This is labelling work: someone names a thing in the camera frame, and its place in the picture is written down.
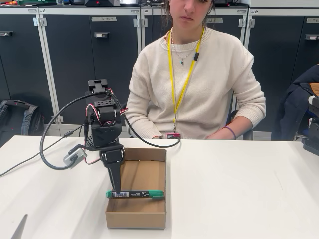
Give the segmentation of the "person's left hand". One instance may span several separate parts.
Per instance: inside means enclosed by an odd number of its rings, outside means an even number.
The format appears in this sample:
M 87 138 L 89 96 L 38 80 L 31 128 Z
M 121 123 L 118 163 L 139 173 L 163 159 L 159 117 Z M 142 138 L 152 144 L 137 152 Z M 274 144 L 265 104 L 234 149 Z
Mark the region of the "person's left hand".
M 229 129 L 223 128 L 220 131 L 209 136 L 207 139 L 208 140 L 233 140 L 234 138 L 235 137 L 233 133 Z

